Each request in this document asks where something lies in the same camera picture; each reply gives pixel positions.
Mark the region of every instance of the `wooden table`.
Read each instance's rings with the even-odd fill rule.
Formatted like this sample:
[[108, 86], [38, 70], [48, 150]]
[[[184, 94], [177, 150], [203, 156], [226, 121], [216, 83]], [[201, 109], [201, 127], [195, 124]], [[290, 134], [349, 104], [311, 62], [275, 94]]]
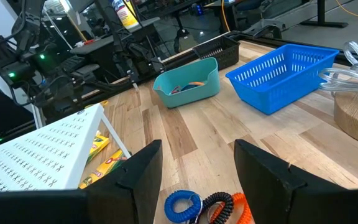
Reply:
[[[329, 93], [317, 90], [266, 116], [241, 101], [224, 76], [271, 50], [241, 42], [240, 61], [219, 73], [220, 93], [189, 105], [167, 109], [152, 91], [153, 82], [140, 85], [138, 93], [131, 89], [109, 99], [106, 116], [128, 150], [137, 152], [153, 139], [162, 140], [163, 174], [155, 223], [170, 223], [163, 204], [175, 190], [192, 190], [203, 198], [218, 191], [242, 191], [233, 159], [235, 139], [245, 139], [348, 189], [358, 188], [358, 141], [334, 122]], [[100, 130], [107, 134], [104, 127]], [[83, 177], [116, 149], [117, 144], [111, 143], [87, 165]], [[236, 223], [238, 215], [228, 223]]]

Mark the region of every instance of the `blue plastic basket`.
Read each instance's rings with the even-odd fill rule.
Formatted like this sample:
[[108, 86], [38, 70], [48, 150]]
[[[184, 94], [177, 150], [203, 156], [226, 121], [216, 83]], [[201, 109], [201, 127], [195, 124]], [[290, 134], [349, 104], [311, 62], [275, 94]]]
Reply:
[[[170, 94], [177, 87], [190, 82], [204, 82], [179, 93]], [[155, 79], [153, 89], [167, 108], [184, 105], [219, 93], [218, 63], [215, 58], [206, 58], [198, 62], [167, 71]]]
[[336, 49], [287, 44], [228, 74], [240, 99], [272, 114], [317, 89], [318, 73], [332, 67]]

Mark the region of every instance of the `clear plastic tubing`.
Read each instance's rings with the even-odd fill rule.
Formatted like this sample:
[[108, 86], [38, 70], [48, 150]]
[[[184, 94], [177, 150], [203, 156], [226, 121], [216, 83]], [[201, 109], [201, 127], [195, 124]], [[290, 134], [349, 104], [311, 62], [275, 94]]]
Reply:
[[[344, 53], [347, 60], [352, 64], [350, 69], [325, 68], [319, 76], [327, 82], [320, 83], [320, 89], [331, 91], [356, 91], [358, 92], [358, 59], [354, 58], [351, 50], [358, 55], [358, 44], [354, 41], [347, 42], [344, 46]], [[345, 75], [348, 79], [339, 78]]]

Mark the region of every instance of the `white pegboard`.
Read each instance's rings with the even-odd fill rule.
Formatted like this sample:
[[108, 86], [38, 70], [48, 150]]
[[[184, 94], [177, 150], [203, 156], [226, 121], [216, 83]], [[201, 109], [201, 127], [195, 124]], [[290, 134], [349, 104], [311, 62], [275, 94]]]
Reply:
[[0, 145], [0, 191], [77, 189], [102, 117], [97, 104]]

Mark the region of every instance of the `black plastic basket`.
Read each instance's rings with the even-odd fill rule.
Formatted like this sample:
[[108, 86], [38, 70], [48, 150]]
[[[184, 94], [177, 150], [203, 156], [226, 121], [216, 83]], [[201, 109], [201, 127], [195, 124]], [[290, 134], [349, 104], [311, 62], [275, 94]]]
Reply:
[[234, 65], [239, 61], [239, 45], [225, 36], [208, 41], [193, 48], [200, 59], [214, 57], [218, 61], [218, 70]]

